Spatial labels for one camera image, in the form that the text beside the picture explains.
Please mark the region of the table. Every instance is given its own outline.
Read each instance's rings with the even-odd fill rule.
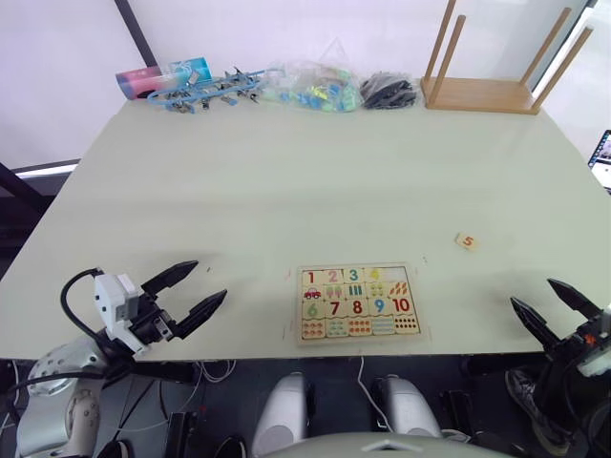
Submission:
[[[147,360],[540,350],[509,297],[560,336],[583,317],[548,277],[611,300],[611,201],[547,114],[324,114],[217,104],[180,115],[129,102],[108,123],[0,282],[2,357],[79,335],[59,291],[85,268],[140,284],[200,266],[159,299],[181,319],[227,288],[186,341]],[[477,237],[468,252],[453,239]],[[404,261],[426,339],[298,346],[300,265]],[[69,297],[92,328],[93,284]]]

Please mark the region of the plastic bag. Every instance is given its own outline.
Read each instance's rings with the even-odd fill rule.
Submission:
[[[391,110],[413,105],[417,92],[406,75],[379,72],[361,85],[361,96],[367,109]]]
[[[263,77],[263,98],[324,112],[351,112],[363,99],[340,41],[334,39],[318,62],[272,66]]]

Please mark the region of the laptop screen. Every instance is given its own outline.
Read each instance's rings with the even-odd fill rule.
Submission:
[[[602,135],[588,166],[600,184],[611,194],[611,130]]]

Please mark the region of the floor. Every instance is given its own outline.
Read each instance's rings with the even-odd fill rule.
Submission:
[[[503,440],[521,445],[533,456],[551,456],[538,445],[528,417],[507,395],[502,373],[467,377],[461,371],[464,358],[460,356],[367,357],[365,361],[363,380],[367,386],[375,377],[390,373],[412,381],[426,397],[442,428],[452,427],[452,424],[440,401],[440,393],[449,389],[465,390],[472,398],[475,429],[495,433]],[[241,435],[250,446],[270,390],[293,371],[303,372],[315,387],[316,413],[310,422],[310,436],[369,431],[371,410],[356,384],[359,365],[360,358],[238,361],[235,371],[225,381],[210,384],[202,380],[186,406],[185,400],[194,393],[192,385],[163,382],[163,399],[169,412],[182,408],[198,413],[196,432],[185,452],[187,458],[212,457],[215,447],[230,434]],[[206,364],[206,367],[218,375],[224,371],[224,363]],[[146,377],[130,376],[102,392],[102,425],[96,453],[114,435],[124,408],[131,407],[149,381],[151,379]],[[163,457],[167,425],[163,423],[159,407],[157,381],[124,428],[140,429],[151,425],[157,426],[121,432],[118,436],[131,443],[136,458]],[[5,430],[0,444],[2,457],[13,456],[14,435],[14,427]],[[583,447],[579,446],[568,456],[577,458],[584,454]]]

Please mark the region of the wooden puzzle board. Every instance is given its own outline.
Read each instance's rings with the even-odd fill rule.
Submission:
[[[299,269],[299,342],[421,333],[404,264],[361,264]]]

